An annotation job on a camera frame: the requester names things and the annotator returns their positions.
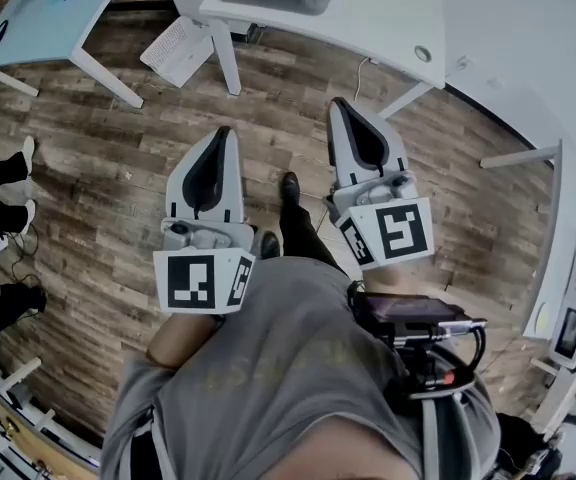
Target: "phone mount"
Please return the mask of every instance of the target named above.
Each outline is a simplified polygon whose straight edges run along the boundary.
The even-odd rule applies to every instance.
[[[255,257],[232,129],[208,134],[175,167],[166,186],[166,215],[163,250],[154,253],[162,311],[238,311]]]
[[[434,253],[430,201],[419,197],[403,141],[383,118],[334,98],[328,151],[337,180],[326,203],[362,270]]]
[[[486,349],[486,320],[470,318],[459,306],[418,295],[389,295],[361,291],[362,283],[348,288],[348,306],[365,331],[396,350],[406,364],[407,375],[393,377],[387,399],[396,403],[409,399],[442,398],[463,391],[475,382],[475,369]],[[432,353],[442,341],[473,334],[475,355],[470,364],[438,372]]]

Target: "wall socket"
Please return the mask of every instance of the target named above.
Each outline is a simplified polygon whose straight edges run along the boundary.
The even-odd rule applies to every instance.
[[[459,57],[459,59],[457,60],[455,71],[463,71],[467,67],[472,66],[474,63],[475,61],[472,58],[468,57],[468,55]]]
[[[0,252],[8,247],[8,237],[6,235],[0,236]]]

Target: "white table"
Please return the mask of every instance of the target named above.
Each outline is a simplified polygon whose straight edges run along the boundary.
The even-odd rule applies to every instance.
[[[0,67],[70,60],[133,107],[143,100],[84,51],[82,45],[110,0],[9,0],[0,14],[8,29],[0,43]],[[31,96],[37,89],[2,72],[0,82]]]
[[[386,107],[382,117],[388,117],[429,88],[441,89],[445,85],[442,0],[331,0],[319,16],[221,0],[204,0],[199,10],[212,18],[209,22],[215,49],[232,94],[239,94],[241,82],[225,19],[249,21],[319,39],[421,80]],[[419,47],[430,52],[429,62],[418,57]]]
[[[532,428],[544,434],[544,441],[547,441],[555,435],[566,416],[576,406],[576,369],[574,371],[564,367],[556,369],[537,359],[531,359],[530,363],[555,377],[546,398],[530,419]]]
[[[531,90],[513,91],[509,99],[524,102],[525,112],[531,114],[533,118],[538,116],[541,126],[547,129],[549,134],[563,137],[558,140],[556,146],[484,158],[480,162],[482,168],[491,169],[528,162],[553,161],[548,223],[541,245],[539,265],[526,301],[528,311],[523,331],[524,336],[550,340],[553,337],[576,251],[576,150],[556,117]],[[531,140],[531,130],[529,127],[524,128],[526,122],[524,116],[505,114],[503,105],[495,110],[501,119]]]

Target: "white wall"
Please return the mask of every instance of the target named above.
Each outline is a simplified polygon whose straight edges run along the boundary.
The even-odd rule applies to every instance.
[[[558,135],[576,149],[576,0],[444,0],[449,83],[505,119],[535,146]],[[543,102],[558,123],[532,112]]]
[[[449,83],[537,147],[563,138],[572,168],[567,169],[561,199],[566,208],[558,226],[575,242],[576,0],[444,0],[444,14],[447,70],[464,55],[473,60]],[[558,270],[571,263],[576,244],[568,245],[569,250],[561,244],[553,250],[561,260],[554,261]],[[562,452],[563,469],[576,472],[576,430],[570,431]]]

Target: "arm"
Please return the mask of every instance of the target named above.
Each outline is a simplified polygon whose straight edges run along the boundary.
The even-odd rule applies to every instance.
[[[117,395],[101,453],[101,478],[119,479],[121,457],[130,446],[141,417],[159,391],[212,336],[215,319],[207,315],[173,315],[159,328],[146,352],[130,358]]]
[[[158,366],[178,370],[217,330],[209,315],[172,315],[153,337],[146,357]]]
[[[393,295],[422,295],[423,283],[404,271],[399,265],[379,267],[364,272],[366,291]]]

